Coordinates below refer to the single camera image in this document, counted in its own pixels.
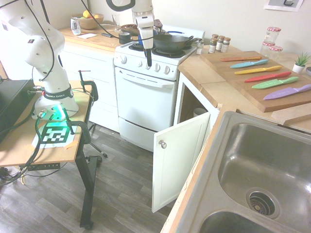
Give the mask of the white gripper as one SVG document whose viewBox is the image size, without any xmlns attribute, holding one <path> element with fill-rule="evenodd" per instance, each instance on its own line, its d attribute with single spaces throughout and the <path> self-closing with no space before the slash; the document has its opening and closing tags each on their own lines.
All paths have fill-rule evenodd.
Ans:
<svg viewBox="0 0 311 233">
<path fill-rule="evenodd" d="M 145 48 L 145 56 L 147 59 L 147 66 L 152 66 L 152 47 L 153 47 L 153 26 L 154 18 L 152 14 L 135 15 L 138 31 L 142 39 L 143 47 Z"/>
</svg>

